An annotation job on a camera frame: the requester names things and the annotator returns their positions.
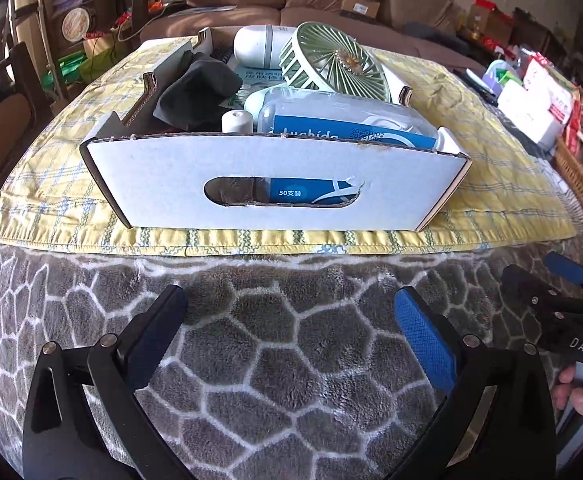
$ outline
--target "white cable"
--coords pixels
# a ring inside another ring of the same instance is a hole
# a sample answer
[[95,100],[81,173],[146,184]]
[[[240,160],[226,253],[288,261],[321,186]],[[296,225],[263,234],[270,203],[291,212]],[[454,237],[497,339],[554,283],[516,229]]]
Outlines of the white cable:
[[162,15],[164,14],[164,12],[167,10],[168,5],[165,5],[162,8],[162,12],[160,14],[158,14],[157,16],[154,16],[153,18],[151,18],[148,22],[145,23],[145,25],[143,25],[142,27],[140,27],[139,30],[137,30],[136,32],[134,32],[131,36],[129,36],[129,38],[125,38],[124,40],[120,38],[120,32],[122,29],[122,25],[120,27],[118,27],[118,42],[121,41],[129,41],[131,38],[135,38],[137,35],[140,34],[140,32],[142,32],[142,30],[151,22],[153,22],[154,20],[157,20],[158,18],[162,18]]

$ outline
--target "plastic bottle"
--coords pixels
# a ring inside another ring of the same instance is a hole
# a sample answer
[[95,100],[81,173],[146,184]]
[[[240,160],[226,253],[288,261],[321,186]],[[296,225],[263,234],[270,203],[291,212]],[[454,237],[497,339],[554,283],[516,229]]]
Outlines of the plastic bottle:
[[413,108],[335,92],[274,88],[258,116],[258,132],[375,140],[435,150],[438,130]]

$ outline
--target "striped cloth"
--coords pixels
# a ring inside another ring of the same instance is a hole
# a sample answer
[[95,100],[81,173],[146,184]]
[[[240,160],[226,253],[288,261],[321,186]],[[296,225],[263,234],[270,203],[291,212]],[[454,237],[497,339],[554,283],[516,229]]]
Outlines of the striped cloth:
[[573,237],[554,187],[479,98],[436,63],[373,53],[414,88],[412,105],[450,128],[473,166],[420,233],[126,229],[82,163],[78,146],[98,118],[121,117],[142,94],[142,74],[176,45],[130,54],[89,85],[45,129],[0,192],[0,243],[106,254],[434,253]]

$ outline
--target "handheld fan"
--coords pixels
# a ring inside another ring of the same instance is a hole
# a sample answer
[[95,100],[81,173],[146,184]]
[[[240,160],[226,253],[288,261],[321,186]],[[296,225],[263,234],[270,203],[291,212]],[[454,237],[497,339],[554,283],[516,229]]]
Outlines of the handheld fan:
[[382,67],[351,36],[324,23],[300,25],[280,53],[293,88],[338,92],[391,102]]

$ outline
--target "brown sofa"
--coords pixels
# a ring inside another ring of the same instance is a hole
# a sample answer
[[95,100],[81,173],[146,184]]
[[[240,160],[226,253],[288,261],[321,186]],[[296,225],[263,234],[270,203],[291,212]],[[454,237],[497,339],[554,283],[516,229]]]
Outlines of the brown sofa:
[[204,27],[295,27],[303,22],[322,22],[339,28],[367,46],[429,59],[450,70],[470,68],[479,75],[484,73],[484,67],[476,61],[449,48],[400,33],[405,23],[417,21],[453,34],[455,14],[459,9],[454,0],[367,1],[380,2],[378,21],[375,23],[340,15],[342,0],[186,0],[187,10],[146,24],[140,37],[145,41],[153,38],[192,36]]

